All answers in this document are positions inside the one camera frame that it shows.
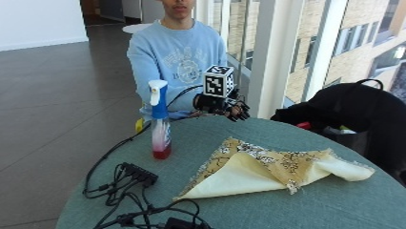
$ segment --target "door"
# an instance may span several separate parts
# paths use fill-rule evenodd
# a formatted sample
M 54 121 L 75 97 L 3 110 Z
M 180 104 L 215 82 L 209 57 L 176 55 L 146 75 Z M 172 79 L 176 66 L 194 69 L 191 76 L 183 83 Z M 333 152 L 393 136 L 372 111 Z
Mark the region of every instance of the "door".
M 99 0 L 99 7 L 100 17 L 126 22 L 123 0 Z
M 152 23 L 156 19 L 162 19 L 166 15 L 163 3 L 160 1 L 142 0 L 143 4 L 143 23 Z

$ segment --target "teal tablecloth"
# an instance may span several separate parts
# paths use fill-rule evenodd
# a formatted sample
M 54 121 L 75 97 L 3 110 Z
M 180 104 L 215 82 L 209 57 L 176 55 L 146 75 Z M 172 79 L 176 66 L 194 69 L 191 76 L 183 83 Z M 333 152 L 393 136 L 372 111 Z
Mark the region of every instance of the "teal tablecloth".
M 406 189 L 395 179 L 336 142 L 288 124 L 264 119 L 251 118 L 235 123 L 223 116 L 212 116 L 175 122 L 174 153 L 167 160 L 152 158 L 148 130 L 100 164 L 91 186 L 95 188 L 112 181 L 118 164 L 135 163 L 160 176 L 147 194 L 156 207 L 166 206 L 229 136 L 272 150 L 311 151 L 332 148 L 345 160 L 356 160 L 377 171 L 372 178 L 359 182 L 331 175 L 305 186 L 293 196 L 288 190 L 280 190 L 197 199 L 200 216 L 213 228 L 406 228 Z M 104 205 L 106 198 L 84 198 L 83 185 L 82 182 L 68 200 L 58 223 L 59 229 L 94 228 L 112 209 Z M 140 190 L 131 189 L 142 197 Z M 191 204 L 179 207 L 195 211 Z M 135 204 L 126 201 L 118 214 L 138 211 Z M 151 222 L 166 222 L 171 216 L 191 220 L 191 217 L 164 212 L 154 216 Z

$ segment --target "yellow object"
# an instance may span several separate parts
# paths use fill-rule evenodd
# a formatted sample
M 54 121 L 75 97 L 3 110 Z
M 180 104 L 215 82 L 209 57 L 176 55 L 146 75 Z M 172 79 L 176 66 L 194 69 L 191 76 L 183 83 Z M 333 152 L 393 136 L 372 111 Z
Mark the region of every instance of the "yellow object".
M 138 121 L 136 121 L 136 133 L 139 134 L 144 129 L 144 119 L 140 118 Z

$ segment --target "black backpack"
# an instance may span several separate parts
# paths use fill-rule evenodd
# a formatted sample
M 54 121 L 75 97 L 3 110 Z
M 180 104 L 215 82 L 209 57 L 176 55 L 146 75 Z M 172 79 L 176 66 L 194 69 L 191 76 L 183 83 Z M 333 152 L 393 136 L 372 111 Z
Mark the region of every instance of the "black backpack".
M 381 88 L 364 85 L 369 80 Z M 279 109 L 271 119 L 292 125 L 309 122 L 311 131 L 364 155 L 406 187 L 401 179 L 406 171 L 406 104 L 383 88 L 376 79 L 337 84 L 320 90 L 308 102 Z M 345 126 L 357 133 L 327 133 L 328 126 Z

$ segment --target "bottle label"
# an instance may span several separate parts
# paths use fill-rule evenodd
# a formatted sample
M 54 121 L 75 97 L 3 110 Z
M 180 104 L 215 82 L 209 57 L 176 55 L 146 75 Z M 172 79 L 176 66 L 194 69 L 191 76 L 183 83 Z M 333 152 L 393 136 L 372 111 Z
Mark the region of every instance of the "bottle label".
M 166 148 L 171 144 L 171 124 L 167 123 L 167 131 L 166 131 Z

